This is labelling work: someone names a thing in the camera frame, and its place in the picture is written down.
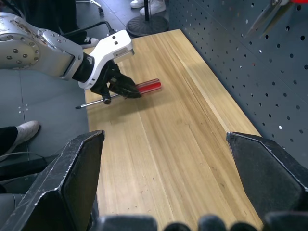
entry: wooden tabletop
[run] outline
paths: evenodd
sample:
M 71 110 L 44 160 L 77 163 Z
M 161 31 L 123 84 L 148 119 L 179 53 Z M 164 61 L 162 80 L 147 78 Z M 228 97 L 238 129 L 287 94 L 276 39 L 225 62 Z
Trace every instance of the wooden tabletop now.
M 257 130 L 180 30 L 133 45 L 135 55 L 119 64 L 121 72 L 136 83 L 159 78 L 163 87 L 87 109 L 90 131 L 106 131 L 100 215 L 149 214 L 160 230 L 171 221 L 196 230 L 209 213 L 227 225 L 260 227 L 226 142 L 227 131 Z M 98 99 L 86 91 L 86 102 Z

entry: gray floor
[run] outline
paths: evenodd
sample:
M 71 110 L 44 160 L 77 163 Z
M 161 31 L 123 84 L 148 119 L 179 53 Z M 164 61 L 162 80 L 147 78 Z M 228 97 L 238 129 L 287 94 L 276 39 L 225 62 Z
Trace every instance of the gray floor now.
M 113 29 L 125 29 L 126 23 L 140 15 L 139 9 L 131 9 L 130 0 L 98 0 L 104 10 L 99 15 L 95 5 L 77 4 L 77 21 L 80 28 L 100 20 L 108 21 Z M 158 15 L 168 19 L 168 13 Z M 103 39 L 106 26 L 88 31 L 88 36 Z M 61 150 L 70 139 L 88 132 L 85 109 L 75 106 L 85 102 L 84 91 L 76 81 L 63 81 L 34 71 L 0 70 L 0 127 L 16 126 L 30 120 L 38 120 L 41 129 L 38 135 L 15 151 L 29 151 L 50 156 Z M 38 158 L 32 154 L 10 156 L 0 166 Z

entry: shoe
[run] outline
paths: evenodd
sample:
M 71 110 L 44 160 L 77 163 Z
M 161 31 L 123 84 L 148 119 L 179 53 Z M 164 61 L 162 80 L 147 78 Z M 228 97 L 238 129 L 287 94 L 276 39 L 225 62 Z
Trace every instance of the shoe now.
M 153 15 L 166 10 L 165 0 L 152 0 L 149 6 L 149 14 Z M 145 15 L 144 7 L 140 10 L 141 15 Z
M 144 0 L 134 0 L 130 3 L 131 8 L 140 8 L 144 6 Z
M 97 38 L 95 39 L 95 38 L 86 37 L 83 43 L 80 43 L 79 45 L 82 47 L 82 49 L 87 49 L 91 47 L 96 47 L 98 42 L 99 40 Z
M 38 132 L 39 127 L 40 127 L 40 125 L 39 125 L 38 121 L 29 121 L 29 122 L 26 122 L 26 123 L 16 127 L 18 133 L 17 133 L 17 137 L 15 139 L 15 142 L 13 143 L 11 148 L 5 154 L 11 153 L 12 151 L 14 151 L 14 149 L 19 144 L 26 142 L 29 139 L 31 139 L 32 137 L 34 137 L 35 134 Z M 7 158 L 7 156 L 0 157 L 0 162 L 5 160 L 6 158 Z

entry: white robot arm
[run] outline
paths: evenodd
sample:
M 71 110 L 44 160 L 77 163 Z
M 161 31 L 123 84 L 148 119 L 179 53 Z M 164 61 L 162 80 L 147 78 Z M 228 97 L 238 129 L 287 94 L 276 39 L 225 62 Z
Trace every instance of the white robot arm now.
M 32 26 L 14 14 L 0 13 L 0 51 L 0 69 L 36 70 L 72 78 L 81 88 L 102 95 L 106 104 L 111 100 L 109 91 L 140 97 L 135 83 L 116 65 L 134 54 L 125 30 L 102 39 L 87 55 L 81 46 L 57 33 Z

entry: gray pegboard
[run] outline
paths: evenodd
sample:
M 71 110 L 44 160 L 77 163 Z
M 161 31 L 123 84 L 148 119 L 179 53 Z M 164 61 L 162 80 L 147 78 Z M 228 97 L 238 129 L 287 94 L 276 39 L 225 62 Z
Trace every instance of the gray pegboard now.
M 269 0 L 172 0 L 180 28 L 260 134 L 308 167 L 308 5 L 245 37 Z

